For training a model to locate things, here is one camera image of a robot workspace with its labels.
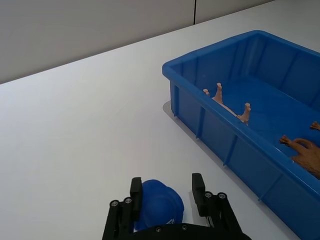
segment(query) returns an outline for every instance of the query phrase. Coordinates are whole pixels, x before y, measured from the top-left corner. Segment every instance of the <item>white table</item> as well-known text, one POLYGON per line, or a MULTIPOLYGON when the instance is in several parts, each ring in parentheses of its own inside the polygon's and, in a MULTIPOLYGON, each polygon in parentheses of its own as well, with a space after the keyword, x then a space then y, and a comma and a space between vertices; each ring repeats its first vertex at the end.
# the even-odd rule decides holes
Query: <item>white table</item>
POLYGON ((129 195, 133 177, 174 188, 184 221, 195 223, 196 172, 209 191, 228 194, 253 240, 298 239, 164 112, 161 68, 256 29, 320 51, 319 8, 276 0, 1 85, 0 239, 100 240, 109 202, 129 195))

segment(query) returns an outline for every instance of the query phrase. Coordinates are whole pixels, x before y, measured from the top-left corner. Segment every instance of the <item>blue cap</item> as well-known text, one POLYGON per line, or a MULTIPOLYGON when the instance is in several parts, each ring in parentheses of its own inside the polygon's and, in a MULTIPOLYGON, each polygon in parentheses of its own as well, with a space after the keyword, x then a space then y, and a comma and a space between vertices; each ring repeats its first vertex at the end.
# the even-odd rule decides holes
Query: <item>blue cap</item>
POLYGON ((135 230, 182 222, 185 207, 175 190, 155 179, 145 181, 142 189, 140 219, 134 223, 135 230))

